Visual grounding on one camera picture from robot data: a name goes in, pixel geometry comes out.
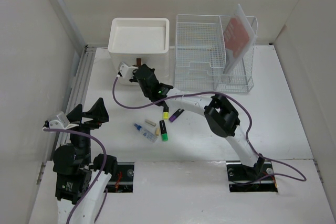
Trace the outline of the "white top drawer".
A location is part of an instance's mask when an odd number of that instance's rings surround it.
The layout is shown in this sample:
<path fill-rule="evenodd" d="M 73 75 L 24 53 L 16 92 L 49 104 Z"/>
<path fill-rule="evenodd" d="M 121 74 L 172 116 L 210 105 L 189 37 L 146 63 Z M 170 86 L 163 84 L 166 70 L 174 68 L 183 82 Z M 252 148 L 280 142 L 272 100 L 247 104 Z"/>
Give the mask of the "white top drawer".
<path fill-rule="evenodd" d="M 119 69 L 119 65 L 123 62 L 128 66 L 139 65 L 138 61 L 142 64 L 146 64 L 150 68 L 155 70 L 163 69 L 166 73 L 169 69 L 169 55 L 166 54 L 122 54 L 122 53 L 110 53 L 113 67 L 115 70 Z"/>

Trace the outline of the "clear mesh document pouch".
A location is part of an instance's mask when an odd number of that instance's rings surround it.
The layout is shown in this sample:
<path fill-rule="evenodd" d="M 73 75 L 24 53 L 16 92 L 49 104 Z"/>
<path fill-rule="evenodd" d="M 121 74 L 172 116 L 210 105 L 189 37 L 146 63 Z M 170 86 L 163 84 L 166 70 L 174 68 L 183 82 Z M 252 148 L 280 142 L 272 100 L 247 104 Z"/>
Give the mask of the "clear mesh document pouch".
<path fill-rule="evenodd" d="M 224 32 L 226 65 L 223 74 L 230 74 L 256 40 L 256 33 L 238 4 Z"/>

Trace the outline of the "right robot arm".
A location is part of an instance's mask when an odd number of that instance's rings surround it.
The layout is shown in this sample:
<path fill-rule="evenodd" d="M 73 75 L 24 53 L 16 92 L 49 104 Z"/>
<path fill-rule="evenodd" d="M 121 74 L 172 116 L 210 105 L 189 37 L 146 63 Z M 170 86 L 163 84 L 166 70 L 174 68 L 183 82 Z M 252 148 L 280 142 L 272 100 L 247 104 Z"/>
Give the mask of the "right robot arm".
<path fill-rule="evenodd" d="M 247 133 L 240 127 L 238 111 L 224 94 L 216 93 L 207 98 L 204 97 L 207 92 L 185 93 L 160 83 L 154 69 L 145 64 L 130 67 L 126 79 L 138 83 L 144 96 L 157 106 L 165 109 L 176 107 L 204 116 L 210 130 L 225 138 L 234 149 L 246 177 L 252 180 L 262 173 L 265 160 L 251 147 Z"/>

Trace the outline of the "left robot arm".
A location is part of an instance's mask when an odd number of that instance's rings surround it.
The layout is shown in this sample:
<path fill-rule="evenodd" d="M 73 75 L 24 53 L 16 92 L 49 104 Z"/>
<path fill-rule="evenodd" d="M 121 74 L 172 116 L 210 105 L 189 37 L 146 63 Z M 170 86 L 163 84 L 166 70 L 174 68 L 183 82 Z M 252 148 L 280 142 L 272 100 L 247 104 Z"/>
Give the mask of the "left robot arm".
<path fill-rule="evenodd" d="M 107 197 L 107 184 L 118 172 L 116 157 L 106 150 L 91 157 L 91 131 L 108 122 L 103 98 L 91 109 L 77 105 L 68 114 L 59 112 L 46 123 L 49 129 L 70 134 L 70 142 L 59 146 L 53 155 L 57 174 L 55 196 L 58 223 L 95 223 Z"/>

